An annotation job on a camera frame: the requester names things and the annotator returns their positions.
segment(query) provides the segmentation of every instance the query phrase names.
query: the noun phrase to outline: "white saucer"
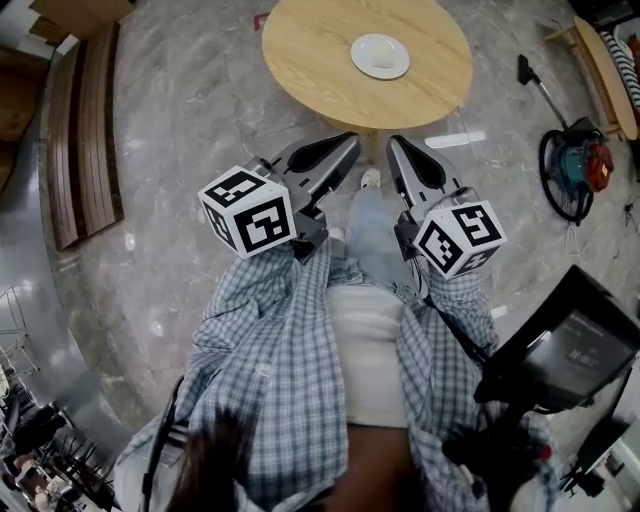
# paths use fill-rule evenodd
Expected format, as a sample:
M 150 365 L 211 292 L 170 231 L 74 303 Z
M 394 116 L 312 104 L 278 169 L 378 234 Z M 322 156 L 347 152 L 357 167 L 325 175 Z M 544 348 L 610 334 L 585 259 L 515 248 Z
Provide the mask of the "white saucer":
M 374 50 L 378 45 L 389 45 L 393 51 L 394 65 L 381 68 L 373 65 Z M 351 46 L 351 60 L 363 73 L 382 80 L 392 80 L 409 69 L 409 53 L 399 41 L 384 34 L 366 34 Z

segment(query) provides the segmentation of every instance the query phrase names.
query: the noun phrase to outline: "blue plaid shirt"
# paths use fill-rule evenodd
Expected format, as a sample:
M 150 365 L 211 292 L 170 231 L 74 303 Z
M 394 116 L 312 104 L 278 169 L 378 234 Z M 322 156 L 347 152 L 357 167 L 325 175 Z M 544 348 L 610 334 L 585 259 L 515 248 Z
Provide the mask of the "blue plaid shirt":
M 242 511 L 296 510 L 347 468 L 345 392 L 325 290 L 336 280 L 359 284 L 364 278 L 356 264 L 336 271 L 328 245 L 304 267 L 294 262 L 288 244 L 236 260 L 194 334 L 176 420 L 188 420 L 190 431 L 210 428 L 216 411 L 228 408 L 242 423 L 255 425 L 248 479 L 244 487 L 236 484 Z M 430 274 L 434 304 L 492 353 L 497 336 L 478 276 L 445 281 Z M 396 346 L 424 508 L 488 511 L 486 493 L 475 497 L 441 450 L 457 427 L 486 426 L 473 400 L 478 367 L 438 312 L 417 299 L 405 306 Z M 533 417 L 525 417 L 525 426 L 548 442 L 544 422 Z M 148 452 L 157 423 L 134 436 L 118 465 Z M 552 464 L 542 464 L 539 476 L 551 509 L 557 489 Z

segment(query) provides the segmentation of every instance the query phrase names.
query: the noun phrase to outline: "monitor screen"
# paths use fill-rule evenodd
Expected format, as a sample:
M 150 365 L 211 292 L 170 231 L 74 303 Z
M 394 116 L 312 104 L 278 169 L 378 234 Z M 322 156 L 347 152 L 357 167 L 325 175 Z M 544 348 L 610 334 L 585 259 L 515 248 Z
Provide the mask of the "monitor screen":
M 523 367 L 549 387 L 590 397 L 635 350 L 573 310 L 529 345 Z

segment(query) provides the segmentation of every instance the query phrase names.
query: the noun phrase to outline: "vacuum cleaner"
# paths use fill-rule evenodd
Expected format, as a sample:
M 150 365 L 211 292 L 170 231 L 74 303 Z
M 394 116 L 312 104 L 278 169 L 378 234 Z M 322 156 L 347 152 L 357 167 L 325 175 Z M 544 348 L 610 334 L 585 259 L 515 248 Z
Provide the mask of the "vacuum cleaner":
M 522 85 L 533 81 L 562 125 L 562 130 L 550 130 L 540 141 L 540 179 L 552 208 L 579 226 L 591 210 L 594 193 L 607 187 L 613 172 L 607 138 L 588 117 L 569 126 L 524 55 L 518 57 L 518 81 Z

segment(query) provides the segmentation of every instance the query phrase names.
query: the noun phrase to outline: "black and white cube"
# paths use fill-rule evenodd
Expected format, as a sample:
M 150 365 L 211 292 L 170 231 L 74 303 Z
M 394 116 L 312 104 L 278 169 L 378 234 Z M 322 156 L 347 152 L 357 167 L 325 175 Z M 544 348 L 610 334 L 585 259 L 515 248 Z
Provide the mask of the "black and white cube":
M 198 197 L 213 232 L 241 258 L 296 237 L 286 187 L 235 166 Z
M 451 279 L 484 265 L 506 241 L 493 208 L 480 201 L 431 210 L 414 245 Z

